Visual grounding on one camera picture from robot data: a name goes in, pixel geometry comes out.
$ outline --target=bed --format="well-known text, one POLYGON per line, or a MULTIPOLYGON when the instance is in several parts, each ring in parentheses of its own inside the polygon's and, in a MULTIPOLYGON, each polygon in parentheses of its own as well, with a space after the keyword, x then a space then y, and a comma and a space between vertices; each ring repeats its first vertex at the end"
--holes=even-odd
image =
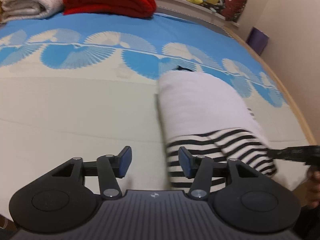
MULTIPOLYGON (((167 189, 156 83, 177 65, 233 86, 272 147, 315 144, 268 66, 231 30, 203 25, 156 13, 149 20, 58 14, 3 27, 0 214, 10 218, 13 193, 66 160, 93 161, 126 145, 133 160, 121 188, 167 189)), ((304 179, 301 164, 278 164, 276 179, 289 189, 304 179)), ((99 192, 96 178, 86 186, 99 192)))

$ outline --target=fan pattern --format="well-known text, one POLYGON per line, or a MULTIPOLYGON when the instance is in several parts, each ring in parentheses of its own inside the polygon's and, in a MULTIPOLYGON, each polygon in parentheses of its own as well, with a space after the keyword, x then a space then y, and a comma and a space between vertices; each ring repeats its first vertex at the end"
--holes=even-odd
POLYGON ((217 60, 210 51, 202 51, 188 44, 169 42, 161 53, 151 42, 130 34, 103 31, 84 36, 72 29, 45 30, 28 35, 18 30, 0 39, 0 67, 23 64, 23 60, 37 55, 42 64, 55 70, 75 70, 84 67, 107 67, 112 63, 119 77, 137 73, 157 80, 162 74, 182 66, 203 71, 224 80, 243 98, 255 91, 274 107, 282 107, 284 98, 275 83, 264 72, 257 74, 244 62, 229 58, 217 60))

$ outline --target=striped pillowcase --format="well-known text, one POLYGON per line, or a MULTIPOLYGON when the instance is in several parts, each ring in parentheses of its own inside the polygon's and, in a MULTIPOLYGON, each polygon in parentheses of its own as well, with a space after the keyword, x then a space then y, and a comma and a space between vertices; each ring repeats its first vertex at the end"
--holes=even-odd
MULTIPOLYGON (((186 147, 193 156, 205 155, 225 163, 237 158, 261 173, 276 173, 273 160, 267 157, 267 148, 251 132, 243 129, 218 130, 206 134, 179 136, 167 145, 168 173, 172 189, 189 191, 193 179, 187 179, 179 165, 178 150, 186 147)), ((212 178, 211 192, 225 187, 224 178, 212 178)))

